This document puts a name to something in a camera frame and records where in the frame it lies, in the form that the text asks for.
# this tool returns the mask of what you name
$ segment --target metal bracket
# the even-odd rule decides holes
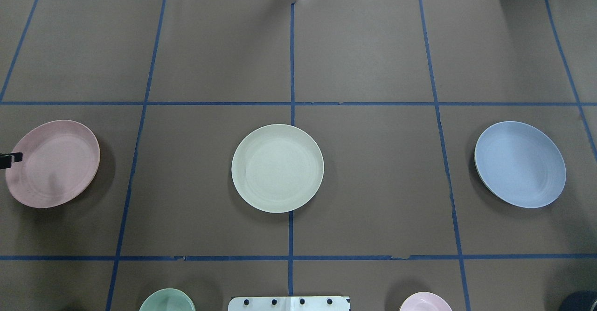
[[[350,311],[350,298],[315,297],[236,297],[228,311]]]
[[[0,169],[8,169],[16,162],[23,162],[23,153],[0,154]]]

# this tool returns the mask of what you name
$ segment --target pink bowl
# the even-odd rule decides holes
[[[100,164],[100,145],[89,128],[71,120],[42,124],[13,149],[23,162],[6,170],[8,189],[29,207],[64,204],[89,186]]]
[[[417,292],[404,301],[399,311],[452,311],[452,308],[436,294]]]

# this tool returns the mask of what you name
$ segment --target grid line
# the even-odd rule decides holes
[[[0,256],[3,261],[73,261],[100,262],[113,261],[115,256]],[[245,262],[245,261],[283,261],[286,255],[249,255],[249,256],[120,256],[120,262]],[[293,261],[441,261],[441,260],[544,260],[544,259],[597,259],[597,254],[456,254],[446,255],[413,255],[407,258],[390,255],[293,255]]]
[[[145,105],[144,101],[0,101],[0,105]],[[439,101],[442,107],[450,106],[524,106],[524,107],[595,107],[597,103],[487,103],[487,102],[457,102]],[[435,107],[435,102],[428,101],[147,101],[147,105],[195,105],[195,106],[428,106]]]
[[[31,6],[31,11],[29,12],[27,22],[25,22],[25,27],[23,28],[23,33],[21,34],[21,38],[19,39],[19,43],[17,44],[17,49],[14,51],[13,60],[10,62],[10,66],[8,67],[8,72],[6,73],[6,79],[4,79],[4,84],[2,85],[2,91],[0,91],[0,101],[2,101],[2,99],[4,99],[4,94],[6,93],[6,88],[8,88],[8,82],[10,80],[10,76],[13,75],[14,65],[17,63],[17,58],[19,57],[19,53],[21,52],[21,46],[23,46],[23,42],[25,41],[25,36],[27,35],[27,30],[29,29],[31,20],[34,17],[34,11],[35,11],[35,8],[37,7],[38,1],[39,0],[34,0],[34,3]]]
[[[290,4],[290,125],[294,126],[294,1]],[[288,295],[294,296],[294,211],[288,213]]]
[[[566,60],[566,56],[563,53],[562,44],[559,41],[558,31],[556,30],[556,25],[554,23],[554,17],[552,16],[552,9],[549,6],[549,0],[545,0],[545,8],[548,10],[548,17],[549,23],[552,26],[552,31],[554,32],[554,38],[556,41],[556,45],[558,46],[558,51],[560,53],[560,57],[562,58],[563,68],[566,71],[566,75],[568,77],[568,81],[570,83],[570,88],[572,88],[572,92],[574,94],[574,99],[576,100],[576,105],[578,106],[578,111],[580,112],[580,118],[583,120],[584,130],[587,133],[587,137],[589,139],[589,144],[591,145],[591,150],[593,150],[593,157],[595,161],[597,161],[597,149],[595,149],[595,142],[593,141],[593,135],[591,135],[591,130],[589,129],[589,124],[587,123],[587,118],[584,116],[583,107],[580,103],[580,98],[578,97],[578,91],[576,90],[576,86],[574,84],[574,79],[572,78],[572,74],[570,73],[570,68],[568,67],[568,61]]]
[[[143,124],[145,124],[145,113],[147,112],[147,100],[149,99],[149,92],[151,90],[151,83],[153,78],[153,69],[155,67],[155,59],[158,54],[158,45],[160,43],[160,31],[162,29],[162,22],[164,20],[164,11],[166,9],[166,0],[162,0],[162,8],[160,10],[160,19],[158,20],[158,30],[155,35],[155,43],[153,45],[153,54],[151,58],[151,65],[149,67],[149,74],[147,77],[147,87],[145,89],[145,100],[143,101],[143,110],[141,111],[141,120],[139,121],[139,131],[137,132],[137,141],[135,143],[135,151],[132,156],[131,174],[128,179],[128,189],[126,190],[126,200],[124,202],[124,209],[122,210],[122,221],[120,226],[120,232],[118,234],[118,242],[116,255],[114,258],[114,266],[112,269],[112,275],[110,280],[110,289],[108,290],[108,297],[106,302],[106,311],[111,309],[111,301],[114,294],[114,287],[116,285],[116,278],[118,274],[119,258],[122,250],[122,239],[124,238],[124,230],[126,227],[126,217],[128,216],[128,205],[131,201],[132,192],[132,180],[135,175],[135,169],[137,166],[137,157],[139,156],[139,142],[141,141],[141,133],[143,132]]]
[[[437,130],[439,131],[439,142],[442,147],[442,156],[444,158],[444,169],[448,179],[450,189],[450,203],[452,204],[452,224],[454,226],[454,237],[456,239],[456,249],[458,251],[458,263],[460,264],[460,277],[462,280],[462,290],[465,295],[466,311],[471,311],[471,302],[469,300],[469,288],[466,282],[465,261],[462,258],[462,247],[460,245],[460,231],[458,230],[458,217],[456,215],[456,204],[454,203],[454,191],[452,190],[452,178],[450,176],[450,165],[448,164],[448,153],[444,139],[444,129],[442,127],[441,114],[439,112],[439,100],[437,98],[437,89],[435,87],[435,76],[433,75],[433,64],[431,62],[431,50],[429,49],[429,37],[427,35],[427,25],[425,22],[425,10],[423,0],[418,0],[419,10],[421,12],[421,24],[423,26],[423,38],[425,41],[425,51],[427,53],[427,65],[429,66],[429,78],[431,81],[431,91],[433,92],[433,102],[435,103],[435,116],[437,118]]]

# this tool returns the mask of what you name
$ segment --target tabletop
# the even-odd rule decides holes
[[[62,118],[102,158],[51,209],[0,182],[0,309],[198,310],[350,296],[396,311],[556,311],[597,286],[597,0],[0,0],[0,145]],[[576,7],[588,7],[579,10]],[[473,150],[516,120],[561,151],[539,209],[487,190]],[[318,143],[305,206],[250,207],[230,176],[266,124]]]

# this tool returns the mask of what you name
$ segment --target black device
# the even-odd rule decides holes
[[[8,169],[14,163],[23,162],[23,153],[0,154],[0,169]]]

